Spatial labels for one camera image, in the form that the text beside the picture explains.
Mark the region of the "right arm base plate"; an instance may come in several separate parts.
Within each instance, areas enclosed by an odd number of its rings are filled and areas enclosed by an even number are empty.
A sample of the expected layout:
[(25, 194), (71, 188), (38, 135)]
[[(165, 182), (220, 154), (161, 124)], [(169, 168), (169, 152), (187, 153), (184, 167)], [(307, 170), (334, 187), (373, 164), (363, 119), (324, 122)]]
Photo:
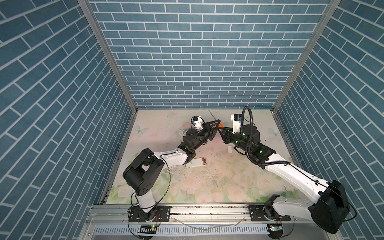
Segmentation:
[(248, 205), (247, 206), (250, 218), (252, 222), (262, 222), (262, 221), (291, 221), (290, 216), (280, 216), (272, 207), (266, 207), (265, 205)]

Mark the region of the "orange handled screwdriver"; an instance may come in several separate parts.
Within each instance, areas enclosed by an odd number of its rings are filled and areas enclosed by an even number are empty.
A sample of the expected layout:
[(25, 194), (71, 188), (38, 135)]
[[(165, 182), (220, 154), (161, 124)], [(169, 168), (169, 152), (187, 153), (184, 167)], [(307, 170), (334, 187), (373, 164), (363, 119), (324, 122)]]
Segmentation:
[[(208, 112), (211, 114), (211, 116), (214, 118), (215, 121), (218, 121), (218, 119), (213, 115), (213, 113), (211, 112), (211, 110), (208, 110)], [(224, 126), (222, 125), (221, 121), (219, 121), (219, 128), (223, 128)]]

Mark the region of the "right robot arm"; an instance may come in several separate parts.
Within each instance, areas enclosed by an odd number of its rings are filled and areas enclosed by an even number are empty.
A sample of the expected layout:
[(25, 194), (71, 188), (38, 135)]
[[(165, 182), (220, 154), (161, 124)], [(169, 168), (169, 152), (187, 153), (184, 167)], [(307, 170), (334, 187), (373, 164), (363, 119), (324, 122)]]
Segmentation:
[(266, 218), (271, 221), (284, 216), (307, 219), (330, 234), (337, 233), (347, 220), (351, 208), (340, 182), (328, 182), (285, 160), (261, 143), (260, 134), (252, 125), (244, 125), (236, 131), (220, 125), (219, 133), (225, 144), (232, 143), (235, 150), (241, 149), (240, 154), (251, 163), (282, 178), (307, 197), (307, 200), (297, 200), (272, 195), (264, 204)]

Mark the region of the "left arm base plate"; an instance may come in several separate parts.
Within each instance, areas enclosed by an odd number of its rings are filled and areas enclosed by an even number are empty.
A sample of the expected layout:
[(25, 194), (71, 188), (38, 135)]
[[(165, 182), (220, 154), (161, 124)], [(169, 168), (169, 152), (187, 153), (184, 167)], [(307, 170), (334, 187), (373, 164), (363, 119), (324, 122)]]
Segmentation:
[(171, 206), (157, 206), (148, 213), (144, 212), (139, 206), (130, 207), (129, 222), (154, 222), (156, 218), (161, 222), (169, 222), (171, 215)]

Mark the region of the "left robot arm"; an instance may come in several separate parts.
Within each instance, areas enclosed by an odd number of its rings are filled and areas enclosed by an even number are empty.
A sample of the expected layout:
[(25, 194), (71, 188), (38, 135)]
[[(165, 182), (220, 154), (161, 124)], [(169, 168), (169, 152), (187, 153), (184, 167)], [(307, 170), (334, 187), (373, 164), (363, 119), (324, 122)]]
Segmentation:
[(138, 206), (143, 213), (150, 213), (158, 205), (153, 197), (152, 187), (163, 168), (190, 163), (196, 156), (196, 150), (216, 136), (221, 121), (204, 122), (199, 116), (194, 116), (191, 123), (194, 127), (187, 130), (176, 149), (166, 152), (144, 149), (124, 170), (123, 178), (134, 190)]

